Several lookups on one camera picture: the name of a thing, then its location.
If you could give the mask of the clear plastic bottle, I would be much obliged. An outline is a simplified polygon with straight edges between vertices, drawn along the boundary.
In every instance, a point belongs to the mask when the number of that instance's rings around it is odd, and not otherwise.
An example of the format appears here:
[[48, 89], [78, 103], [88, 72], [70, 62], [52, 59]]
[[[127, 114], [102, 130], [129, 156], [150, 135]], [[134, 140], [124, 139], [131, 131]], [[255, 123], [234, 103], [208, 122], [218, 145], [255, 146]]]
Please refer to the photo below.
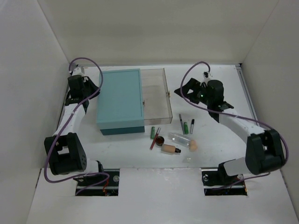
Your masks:
[[184, 135], [178, 134], [178, 133], [169, 133], [168, 138], [172, 142], [174, 142], [176, 144], [179, 144], [181, 146], [189, 147], [190, 144], [191, 144], [191, 139], [190, 138], [188, 138]]

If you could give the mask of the beige foundation bottle black cap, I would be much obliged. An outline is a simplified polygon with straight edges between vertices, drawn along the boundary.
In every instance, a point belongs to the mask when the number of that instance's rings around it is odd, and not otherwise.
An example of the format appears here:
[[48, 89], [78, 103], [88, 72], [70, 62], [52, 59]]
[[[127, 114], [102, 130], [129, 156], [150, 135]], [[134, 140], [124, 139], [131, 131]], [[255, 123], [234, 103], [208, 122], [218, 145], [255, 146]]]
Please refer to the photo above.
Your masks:
[[163, 144], [161, 151], [170, 154], [180, 154], [181, 150], [172, 145]]

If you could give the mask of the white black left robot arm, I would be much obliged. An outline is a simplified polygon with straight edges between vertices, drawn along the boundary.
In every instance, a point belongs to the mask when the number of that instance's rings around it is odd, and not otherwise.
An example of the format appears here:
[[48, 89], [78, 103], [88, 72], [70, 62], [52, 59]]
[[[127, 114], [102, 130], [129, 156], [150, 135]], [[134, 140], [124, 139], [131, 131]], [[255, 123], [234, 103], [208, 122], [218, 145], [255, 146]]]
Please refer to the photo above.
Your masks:
[[53, 175], [76, 174], [75, 177], [89, 176], [89, 181], [94, 186], [100, 186], [105, 180], [105, 174], [99, 161], [87, 158], [83, 146], [77, 135], [83, 117], [87, 113], [89, 100], [97, 97], [99, 88], [93, 81], [83, 75], [68, 77], [69, 92], [65, 100], [62, 120], [50, 137], [45, 138], [44, 147], [47, 154], [44, 177], [50, 183], [68, 180], [50, 180], [47, 176], [47, 167]]

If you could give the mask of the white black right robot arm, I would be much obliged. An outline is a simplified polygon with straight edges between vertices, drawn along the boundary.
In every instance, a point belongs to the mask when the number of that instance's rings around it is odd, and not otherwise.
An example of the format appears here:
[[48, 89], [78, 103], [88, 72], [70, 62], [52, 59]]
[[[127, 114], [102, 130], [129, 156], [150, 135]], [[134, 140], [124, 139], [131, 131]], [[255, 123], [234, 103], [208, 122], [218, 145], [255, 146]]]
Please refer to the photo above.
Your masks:
[[266, 130], [255, 122], [241, 119], [234, 107], [224, 100], [221, 81], [207, 79], [201, 83], [191, 78], [174, 92], [190, 103], [206, 105], [209, 115], [216, 122], [229, 128], [246, 143], [244, 157], [218, 165], [216, 177], [221, 185], [229, 184], [241, 174], [257, 176], [280, 169], [286, 164], [279, 133], [275, 129]]

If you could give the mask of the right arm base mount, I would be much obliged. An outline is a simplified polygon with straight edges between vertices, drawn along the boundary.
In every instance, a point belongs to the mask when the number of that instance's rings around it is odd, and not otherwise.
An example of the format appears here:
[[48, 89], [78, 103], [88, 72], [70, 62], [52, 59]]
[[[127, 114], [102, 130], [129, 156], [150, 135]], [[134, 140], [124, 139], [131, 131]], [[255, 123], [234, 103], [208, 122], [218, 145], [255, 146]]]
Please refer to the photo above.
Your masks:
[[202, 169], [205, 196], [247, 196], [243, 175], [220, 176], [217, 168]]

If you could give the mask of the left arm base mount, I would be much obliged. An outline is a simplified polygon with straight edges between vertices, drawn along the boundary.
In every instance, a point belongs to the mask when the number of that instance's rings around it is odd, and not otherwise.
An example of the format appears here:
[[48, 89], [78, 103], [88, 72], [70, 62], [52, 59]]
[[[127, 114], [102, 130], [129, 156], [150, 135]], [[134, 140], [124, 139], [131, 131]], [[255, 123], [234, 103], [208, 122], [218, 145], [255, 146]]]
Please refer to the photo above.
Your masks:
[[77, 182], [75, 196], [118, 196], [120, 183], [119, 169], [105, 169], [109, 175], [91, 175], [74, 178]]

